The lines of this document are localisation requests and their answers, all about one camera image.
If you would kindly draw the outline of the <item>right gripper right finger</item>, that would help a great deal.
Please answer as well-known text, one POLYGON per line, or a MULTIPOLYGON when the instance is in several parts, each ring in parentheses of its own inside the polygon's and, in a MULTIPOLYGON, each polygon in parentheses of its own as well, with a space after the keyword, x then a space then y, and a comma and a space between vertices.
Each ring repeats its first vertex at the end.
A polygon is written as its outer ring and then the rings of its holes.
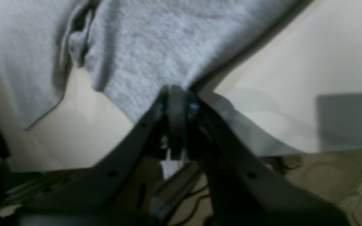
POLYGON ((348 226, 342 210, 271 170, 220 115, 186 92, 186 152, 207 177, 206 226, 348 226))

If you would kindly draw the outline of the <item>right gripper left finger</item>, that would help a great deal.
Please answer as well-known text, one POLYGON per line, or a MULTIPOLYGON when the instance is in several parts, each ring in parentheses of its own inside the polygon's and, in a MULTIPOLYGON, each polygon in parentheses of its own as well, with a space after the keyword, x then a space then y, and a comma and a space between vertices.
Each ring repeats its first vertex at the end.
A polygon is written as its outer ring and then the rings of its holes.
POLYGON ((165 86, 128 135, 85 173, 21 210, 22 226, 159 226, 149 207, 181 87, 165 86))

